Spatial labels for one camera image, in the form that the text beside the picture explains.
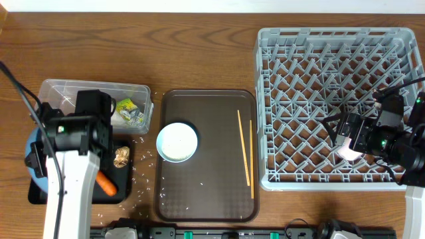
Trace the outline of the pink cup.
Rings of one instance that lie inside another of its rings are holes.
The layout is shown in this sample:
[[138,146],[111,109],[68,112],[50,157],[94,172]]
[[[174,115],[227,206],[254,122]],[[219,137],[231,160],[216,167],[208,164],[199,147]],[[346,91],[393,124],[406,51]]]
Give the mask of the pink cup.
[[350,142],[351,142],[351,139],[346,137],[343,142],[343,145],[337,150],[337,154],[338,156],[340,156],[340,158],[344,160],[354,161],[358,159],[362,155],[362,153],[356,152],[350,149],[349,148]]

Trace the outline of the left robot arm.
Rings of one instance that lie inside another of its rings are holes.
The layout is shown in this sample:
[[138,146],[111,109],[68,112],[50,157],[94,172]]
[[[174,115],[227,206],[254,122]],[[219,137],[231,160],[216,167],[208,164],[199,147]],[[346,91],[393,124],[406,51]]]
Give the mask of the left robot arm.
[[105,92],[83,90],[71,114],[47,102],[31,111],[41,136],[25,164],[48,181],[44,238],[89,237],[100,161],[113,152],[112,102]]

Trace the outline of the large blue plate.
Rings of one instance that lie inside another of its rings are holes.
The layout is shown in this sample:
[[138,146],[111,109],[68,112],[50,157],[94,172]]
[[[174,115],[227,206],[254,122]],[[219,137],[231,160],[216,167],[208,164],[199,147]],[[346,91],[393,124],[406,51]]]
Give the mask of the large blue plate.
[[33,182],[44,193],[48,192],[48,173],[42,134],[39,128],[34,129],[25,145],[24,163]]

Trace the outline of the brown food scrap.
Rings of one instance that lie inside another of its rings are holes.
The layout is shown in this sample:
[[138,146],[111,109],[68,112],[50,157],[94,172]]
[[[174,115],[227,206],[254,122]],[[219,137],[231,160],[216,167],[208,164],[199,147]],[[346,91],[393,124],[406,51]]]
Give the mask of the brown food scrap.
[[125,167],[129,163],[129,153],[130,153],[130,148],[127,146],[118,148],[116,150],[114,166],[116,168]]

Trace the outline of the small blue rice dish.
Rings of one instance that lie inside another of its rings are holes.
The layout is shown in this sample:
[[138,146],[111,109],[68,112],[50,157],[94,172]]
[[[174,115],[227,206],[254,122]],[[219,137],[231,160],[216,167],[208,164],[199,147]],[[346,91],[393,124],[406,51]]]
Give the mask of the small blue rice dish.
[[170,123],[158,134],[158,154],[170,163],[181,163],[191,158],[198,146],[196,131],[185,123]]

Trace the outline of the white napkin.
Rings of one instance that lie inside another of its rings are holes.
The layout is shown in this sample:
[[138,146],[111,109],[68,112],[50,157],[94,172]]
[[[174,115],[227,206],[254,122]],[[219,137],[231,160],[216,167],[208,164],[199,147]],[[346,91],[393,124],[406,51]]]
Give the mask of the white napkin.
[[111,117],[111,124],[113,126],[130,126],[130,114],[128,111],[116,110]]

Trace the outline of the yellow green wrapper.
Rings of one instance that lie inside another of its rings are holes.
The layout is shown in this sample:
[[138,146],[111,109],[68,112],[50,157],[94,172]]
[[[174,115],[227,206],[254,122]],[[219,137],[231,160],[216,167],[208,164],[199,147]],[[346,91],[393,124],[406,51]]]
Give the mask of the yellow green wrapper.
[[116,111],[124,120],[131,121],[138,115],[139,108],[127,98],[117,103]]

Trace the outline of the orange carrot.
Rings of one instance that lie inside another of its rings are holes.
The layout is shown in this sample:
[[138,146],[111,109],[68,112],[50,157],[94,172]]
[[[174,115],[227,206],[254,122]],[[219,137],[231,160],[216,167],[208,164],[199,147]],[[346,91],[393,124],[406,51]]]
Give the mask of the orange carrot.
[[111,180],[109,180],[109,178],[107,178],[107,176],[105,176],[105,174],[103,174],[103,172],[98,171],[97,175],[96,175],[96,182],[97,184],[100,186],[100,188],[109,196],[115,196],[117,193],[117,188],[115,186],[115,184],[113,184],[113,182],[111,182]]

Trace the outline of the aluminium foil ball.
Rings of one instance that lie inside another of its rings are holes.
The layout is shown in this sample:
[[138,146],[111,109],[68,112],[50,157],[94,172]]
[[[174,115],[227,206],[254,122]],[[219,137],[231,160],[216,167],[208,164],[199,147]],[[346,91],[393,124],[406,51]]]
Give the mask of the aluminium foil ball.
[[129,111],[129,124],[132,126],[140,126],[143,123],[143,113],[139,108]]

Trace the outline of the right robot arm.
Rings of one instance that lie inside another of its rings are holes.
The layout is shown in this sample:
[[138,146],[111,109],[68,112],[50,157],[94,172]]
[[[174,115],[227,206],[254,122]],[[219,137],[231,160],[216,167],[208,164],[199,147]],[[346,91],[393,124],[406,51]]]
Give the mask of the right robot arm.
[[403,238],[424,237],[424,92],[414,100],[407,126],[402,130],[404,100],[400,89],[423,82],[373,90],[378,116],[373,119],[342,112],[321,120],[333,145],[382,159],[381,165],[398,185],[406,186]]

